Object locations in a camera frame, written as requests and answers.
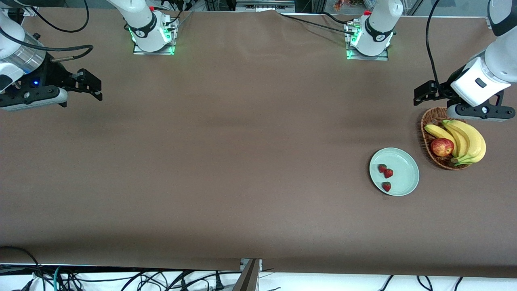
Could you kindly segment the colourful background objects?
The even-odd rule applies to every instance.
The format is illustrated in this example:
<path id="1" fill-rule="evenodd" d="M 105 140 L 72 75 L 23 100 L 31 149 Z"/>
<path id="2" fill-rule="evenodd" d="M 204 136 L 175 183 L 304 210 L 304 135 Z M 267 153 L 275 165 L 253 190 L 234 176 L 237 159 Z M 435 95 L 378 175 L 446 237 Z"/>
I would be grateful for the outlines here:
<path id="1" fill-rule="evenodd" d="M 364 0 L 332 0 L 333 10 L 336 12 L 348 11 L 350 9 L 362 10 L 366 9 Z"/>

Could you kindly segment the brown table cover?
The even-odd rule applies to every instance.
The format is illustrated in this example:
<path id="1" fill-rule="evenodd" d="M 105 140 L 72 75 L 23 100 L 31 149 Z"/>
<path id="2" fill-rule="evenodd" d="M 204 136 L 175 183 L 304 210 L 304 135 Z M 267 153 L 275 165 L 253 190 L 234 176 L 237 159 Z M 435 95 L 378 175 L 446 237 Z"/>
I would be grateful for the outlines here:
<path id="1" fill-rule="evenodd" d="M 132 54 L 118 11 L 85 30 L 24 28 L 103 101 L 0 110 L 0 245 L 42 264 L 517 278 L 517 118 L 473 121 L 484 159 L 441 170 L 412 104 L 431 78 L 425 18 L 402 18 L 388 61 L 347 60 L 338 32 L 276 12 L 193 13 L 175 55 Z M 369 162 L 398 148 L 420 179 L 401 197 Z"/>

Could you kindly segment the grey device box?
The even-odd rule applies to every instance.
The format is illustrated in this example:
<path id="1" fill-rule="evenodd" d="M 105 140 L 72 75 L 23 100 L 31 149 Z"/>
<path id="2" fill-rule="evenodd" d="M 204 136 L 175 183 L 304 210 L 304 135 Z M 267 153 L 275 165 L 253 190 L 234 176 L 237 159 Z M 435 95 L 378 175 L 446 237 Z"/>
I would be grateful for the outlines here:
<path id="1" fill-rule="evenodd" d="M 277 11 L 295 13 L 295 0 L 235 0 L 236 12 Z"/>

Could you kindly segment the yellow banana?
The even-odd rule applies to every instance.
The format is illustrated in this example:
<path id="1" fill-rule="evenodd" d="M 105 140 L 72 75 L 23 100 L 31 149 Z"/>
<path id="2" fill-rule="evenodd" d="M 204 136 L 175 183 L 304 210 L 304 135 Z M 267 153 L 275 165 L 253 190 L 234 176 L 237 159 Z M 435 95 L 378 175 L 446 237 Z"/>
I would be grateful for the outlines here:
<path id="1" fill-rule="evenodd" d="M 454 138 L 455 150 L 453 152 L 453 157 L 462 158 L 467 154 L 469 148 L 468 141 L 457 130 L 452 129 L 449 125 L 447 125 L 449 121 L 450 120 L 443 120 L 441 123 L 443 127 L 445 127 L 446 131 Z"/>
<path id="2" fill-rule="evenodd" d="M 441 127 L 438 127 L 437 125 L 427 124 L 427 125 L 425 125 L 424 130 L 428 134 L 431 134 L 432 136 L 434 136 L 435 139 L 436 138 L 447 138 L 447 139 L 452 140 L 455 143 L 454 138 L 446 130 L 442 129 Z"/>
<path id="3" fill-rule="evenodd" d="M 469 148 L 467 154 L 462 158 L 453 158 L 455 166 L 460 164 L 475 164 L 480 162 L 486 153 L 486 143 L 484 137 L 473 126 L 458 120 L 450 120 L 447 125 L 457 130 L 468 141 Z"/>

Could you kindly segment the red apple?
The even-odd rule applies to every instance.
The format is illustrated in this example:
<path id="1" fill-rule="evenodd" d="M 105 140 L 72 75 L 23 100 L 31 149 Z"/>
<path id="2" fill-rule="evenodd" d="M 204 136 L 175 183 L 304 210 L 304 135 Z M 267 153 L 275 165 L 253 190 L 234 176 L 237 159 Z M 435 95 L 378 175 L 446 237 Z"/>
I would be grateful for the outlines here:
<path id="1" fill-rule="evenodd" d="M 455 144 L 452 140 L 447 138 L 436 138 L 432 140 L 430 149 L 437 157 L 445 157 L 452 155 Z"/>

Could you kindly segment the brown wicker basket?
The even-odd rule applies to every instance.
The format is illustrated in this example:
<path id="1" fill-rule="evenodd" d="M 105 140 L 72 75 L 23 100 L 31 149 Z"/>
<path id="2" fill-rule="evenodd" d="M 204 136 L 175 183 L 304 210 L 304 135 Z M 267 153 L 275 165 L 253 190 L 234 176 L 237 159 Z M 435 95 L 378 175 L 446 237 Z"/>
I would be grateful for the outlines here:
<path id="1" fill-rule="evenodd" d="M 470 166 L 469 164 L 460 164 L 458 166 L 455 166 L 455 162 L 453 161 L 454 157 L 452 155 L 438 157 L 432 152 L 431 143 L 436 138 L 434 135 L 428 133 L 425 130 L 425 126 L 428 124 L 433 124 L 440 127 L 443 130 L 446 130 L 442 123 L 443 120 L 452 120 L 452 118 L 449 118 L 449 116 L 447 115 L 446 107 L 435 107 L 428 109 L 421 116 L 418 129 L 420 132 L 419 140 L 423 153 L 425 153 L 425 155 L 428 157 L 428 160 L 432 162 L 432 164 L 439 168 L 445 170 L 462 170 L 468 168 Z"/>

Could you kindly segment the pale green plate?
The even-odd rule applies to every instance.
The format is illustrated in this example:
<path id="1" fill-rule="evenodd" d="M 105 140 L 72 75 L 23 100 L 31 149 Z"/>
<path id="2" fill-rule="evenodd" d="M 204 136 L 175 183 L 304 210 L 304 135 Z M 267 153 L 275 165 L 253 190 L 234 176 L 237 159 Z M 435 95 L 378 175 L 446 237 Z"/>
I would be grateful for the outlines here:
<path id="1" fill-rule="evenodd" d="M 389 179 L 377 169 L 378 164 L 386 164 L 394 174 Z M 377 151 L 370 159 L 369 174 L 373 184 L 389 196 L 401 197 L 412 193 L 420 179 L 420 173 L 415 160 L 406 151 L 398 148 L 383 148 Z M 392 185 L 389 193 L 382 189 L 382 183 L 389 181 Z"/>

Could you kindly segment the aluminium profile post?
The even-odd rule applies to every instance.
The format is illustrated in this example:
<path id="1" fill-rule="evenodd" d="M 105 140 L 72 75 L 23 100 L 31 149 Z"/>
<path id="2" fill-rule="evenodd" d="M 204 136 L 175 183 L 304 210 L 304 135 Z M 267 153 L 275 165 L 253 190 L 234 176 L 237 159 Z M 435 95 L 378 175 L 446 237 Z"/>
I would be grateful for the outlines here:
<path id="1" fill-rule="evenodd" d="M 259 274 L 263 270 L 263 260 L 257 258 L 241 259 L 242 271 L 232 291 L 258 291 Z"/>

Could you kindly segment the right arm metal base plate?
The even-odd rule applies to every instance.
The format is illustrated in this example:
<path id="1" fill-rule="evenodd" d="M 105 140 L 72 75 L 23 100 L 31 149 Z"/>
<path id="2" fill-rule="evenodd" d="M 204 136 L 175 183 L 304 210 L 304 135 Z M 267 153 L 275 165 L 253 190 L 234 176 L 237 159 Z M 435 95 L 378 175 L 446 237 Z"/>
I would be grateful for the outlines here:
<path id="1" fill-rule="evenodd" d="M 174 55 L 179 19 L 153 13 L 149 24 L 129 27 L 134 44 L 134 55 Z"/>

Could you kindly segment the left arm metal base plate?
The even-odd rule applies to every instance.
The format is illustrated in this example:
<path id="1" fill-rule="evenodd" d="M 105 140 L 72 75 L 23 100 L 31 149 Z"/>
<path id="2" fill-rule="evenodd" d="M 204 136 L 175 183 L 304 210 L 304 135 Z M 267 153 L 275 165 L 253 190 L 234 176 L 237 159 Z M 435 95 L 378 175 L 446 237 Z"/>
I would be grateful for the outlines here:
<path id="1" fill-rule="evenodd" d="M 347 60 L 368 60 L 368 61 L 388 61 L 388 50 L 387 48 L 377 56 L 367 56 L 360 53 L 356 47 L 352 45 L 352 41 L 356 40 L 360 34 L 359 24 L 348 21 L 347 24 L 343 25 L 345 32 L 352 32 L 353 34 L 345 34 L 345 47 L 347 50 Z"/>

